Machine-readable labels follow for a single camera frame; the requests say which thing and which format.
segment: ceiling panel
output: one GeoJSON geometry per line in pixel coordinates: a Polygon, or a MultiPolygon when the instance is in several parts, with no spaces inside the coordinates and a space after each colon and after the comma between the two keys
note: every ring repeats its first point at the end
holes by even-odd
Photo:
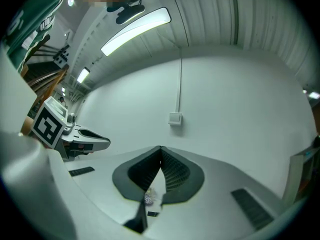
{"type": "Polygon", "coordinates": [[[89,80],[98,83],[112,72],[162,51],[209,44],[238,45],[277,54],[302,86],[319,88],[318,50],[304,19],[289,0],[142,0],[142,4],[146,10],[141,17],[166,7],[172,21],[105,56],[101,47],[129,23],[117,25],[117,12],[101,11],[76,48],[71,67],[74,77],[87,67],[91,70],[89,80]]]}
{"type": "Polygon", "coordinates": [[[57,10],[56,16],[75,33],[88,9],[88,3],[83,0],[74,0],[73,6],[69,6],[68,0],[64,0],[57,10]]]}

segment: black rubber pad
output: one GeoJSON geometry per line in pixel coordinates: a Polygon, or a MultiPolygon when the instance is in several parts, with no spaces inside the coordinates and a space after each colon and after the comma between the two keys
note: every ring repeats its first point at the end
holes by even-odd
{"type": "Polygon", "coordinates": [[[81,174],[87,174],[90,172],[93,172],[95,169],[93,169],[92,167],[85,167],[85,168],[81,168],[81,169],[76,169],[76,170],[70,170],[69,173],[72,177],[74,176],[78,176],[81,174]]]}
{"type": "Polygon", "coordinates": [[[146,156],[128,170],[129,178],[146,192],[160,169],[160,150],[146,156]]]}
{"type": "Polygon", "coordinates": [[[148,216],[149,217],[157,217],[159,212],[154,212],[154,211],[148,211],[148,216]]]}
{"type": "Polygon", "coordinates": [[[231,195],[256,230],[262,229],[274,220],[245,189],[235,190],[231,195]]]}

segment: fluorescent light fixture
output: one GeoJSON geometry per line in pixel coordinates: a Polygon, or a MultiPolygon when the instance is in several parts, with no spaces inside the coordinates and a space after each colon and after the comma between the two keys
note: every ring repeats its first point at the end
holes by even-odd
{"type": "Polygon", "coordinates": [[[142,12],[137,13],[136,15],[133,15],[131,18],[127,19],[123,24],[127,23],[128,21],[131,21],[133,18],[137,17],[138,15],[142,14],[145,10],[142,12]]]}
{"type": "Polygon", "coordinates": [[[317,93],[317,92],[311,92],[309,94],[309,97],[312,98],[312,99],[319,99],[320,98],[320,94],[317,93]]]}
{"type": "Polygon", "coordinates": [[[120,30],[101,48],[101,51],[106,56],[109,56],[120,46],[135,38],[136,36],[139,36],[148,30],[151,30],[163,24],[167,24],[169,22],[171,22],[171,17],[167,8],[157,9],[141,18],[138,18],[137,20],[120,30]]]}
{"type": "Polygon", "coordinates": [[[75,0],[68,0],[68,5],[73,6],[75,4],[75,0]]]}
{"type": "Polygon", "coordinates": [[[81,84],[85,80],[87,75],[89,75],[89,73],[90,73],[89,69],[85,67],[84,69],[82,69],[77,81],[81,84]]]}

